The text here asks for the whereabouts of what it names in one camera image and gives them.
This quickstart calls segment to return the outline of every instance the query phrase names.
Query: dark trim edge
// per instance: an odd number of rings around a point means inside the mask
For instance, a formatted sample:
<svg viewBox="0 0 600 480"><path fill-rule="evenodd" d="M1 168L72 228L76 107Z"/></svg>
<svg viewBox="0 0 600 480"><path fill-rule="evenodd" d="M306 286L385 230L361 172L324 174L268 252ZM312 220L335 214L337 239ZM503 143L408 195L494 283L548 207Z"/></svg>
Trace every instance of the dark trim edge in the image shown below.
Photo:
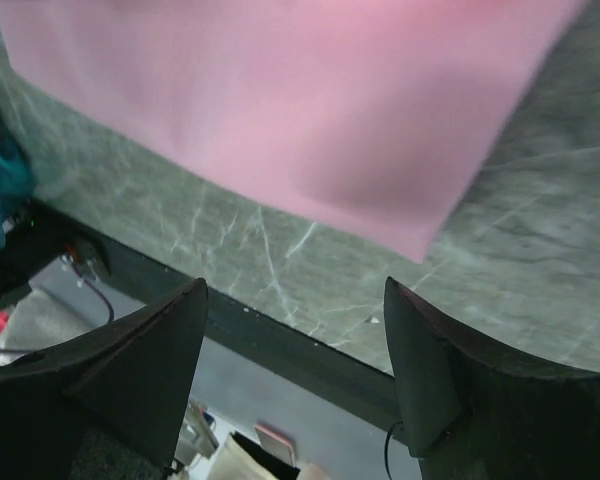
<svg viewBox="0 0 600 480"><path fill-rule="evenodd" d="M39 202L43 217L98 247L107 282L149 303L190 277ZM393 377L210 288L206 336L349 413L386 431L400 419Z"/></svg>

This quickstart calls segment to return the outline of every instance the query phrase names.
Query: pink cloth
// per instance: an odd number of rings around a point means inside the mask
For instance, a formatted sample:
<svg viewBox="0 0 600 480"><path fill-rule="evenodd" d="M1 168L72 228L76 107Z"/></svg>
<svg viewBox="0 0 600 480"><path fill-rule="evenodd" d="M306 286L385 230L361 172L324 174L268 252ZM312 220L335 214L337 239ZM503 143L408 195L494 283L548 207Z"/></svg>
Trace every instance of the pink cloth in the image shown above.
<svg viewBox="0 0 600 480"><path fill-rule="evenodd" d="M92 119L421 261L585 3L0 0L0 25L13 68Z"/></svg>

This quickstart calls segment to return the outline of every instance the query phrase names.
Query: gray marble surface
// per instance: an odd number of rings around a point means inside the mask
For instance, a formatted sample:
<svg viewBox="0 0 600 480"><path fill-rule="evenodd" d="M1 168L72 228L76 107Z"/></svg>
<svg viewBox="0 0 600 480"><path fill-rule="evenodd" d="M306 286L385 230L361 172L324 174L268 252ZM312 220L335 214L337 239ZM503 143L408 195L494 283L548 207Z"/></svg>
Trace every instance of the gray marble surface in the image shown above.
<svg viewBox="0 0 600 480"><path fill-rule="evenodd" d="M0 110L39 198L374 367L390 371L392 275L495 338L600 371L600 0L423 265L239 198L90 122L18 78L1 36Z"/></svg>

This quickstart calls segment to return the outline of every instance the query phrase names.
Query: black cable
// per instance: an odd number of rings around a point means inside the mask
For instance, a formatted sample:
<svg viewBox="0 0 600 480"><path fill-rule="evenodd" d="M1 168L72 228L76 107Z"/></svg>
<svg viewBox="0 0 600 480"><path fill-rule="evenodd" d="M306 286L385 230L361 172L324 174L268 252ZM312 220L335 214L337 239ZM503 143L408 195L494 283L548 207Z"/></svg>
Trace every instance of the black cable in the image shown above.
<svg viewBox="0 0 600 480"><path fill-rule="evenodd" d="M86 278L84 275L82 275L82 273L80 273L75 263L71 259L67 260L67 264L71 267L71 270L73 270L73 272L76 274L78 280L84 282L87 288L89 288L100 300L102 300L102 303L104 303L104 305L107 307L107 312L109 315L107 318L107 323L113 322L115 320L116 313L109 299L88 278ZM28 353L33 353L36 351L37 350L27 350L18 348L0 348L0 355L26 355Z"/></svg>
<svg viewBox="0 0 600 480"><path fill-rule="evenodd" d="M102 300L102 303L104 303L105 307L107 307L107 311L109 312L109 317L107 318L107 323L111 323L115 320L116 318L116 312L113 309L113 305L111 305L111 302L109 301L109 299L105 296L104 293L102 293L98 287L96 287L93 283L91 283L91 281L86 278L84 275L82 275L80 273L80 271L78 270L78 268L76 267L76 265L69 260L68 265L71 267L71 270L73 270L73 272L76 274L76 276L78 277L79 280L81 280L82 282L84 282L84 284L93 292L96 294L96 296L98 298L100 298L100 300Z"/></svg>
<svg viewBox="0 0 600 480"><path fill-rule="evenodd" d="M389 477L389 480L393 480L393 477L391 476L391 470L389 469L389 444L391 443L393 434L398 427L404 427L404 423L399 421L391 425L391 427L389 427L389 431L387 432L387 436L384 439L384 469L387 471L387 477Z"/></svg>

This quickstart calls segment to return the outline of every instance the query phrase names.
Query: gray floor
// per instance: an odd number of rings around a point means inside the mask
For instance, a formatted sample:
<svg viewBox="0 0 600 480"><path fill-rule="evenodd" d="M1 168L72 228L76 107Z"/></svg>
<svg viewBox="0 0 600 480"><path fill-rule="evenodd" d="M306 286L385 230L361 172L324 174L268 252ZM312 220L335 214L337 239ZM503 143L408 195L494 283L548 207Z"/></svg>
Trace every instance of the gray floor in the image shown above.
<svg viewBox="0 0 600 480"><path fill-rule="evenodd" d="M61 262L47 267L30 284L62 301L94 327L106 322L102 302L88 288L80 288L74 273ZM142 307L103 283L98 287L113 303L116 318ZM256 423L275 427L294 440L301 464L320 465L331 480L380 480L386 475L385 432L207 338L191 392L254 439ZM422 478L418 462L402 444L393 442L390 462L394 478Z"/></svg>
<svg viewBox="0 0 600 480"><path fill-rule="evenodd" d="M390 370L372 319L392 275L505 343L600 371L600 0L424 265L237 197L96 125L20 79L1 35L0 110L40 198L365 363Z"/></svg>

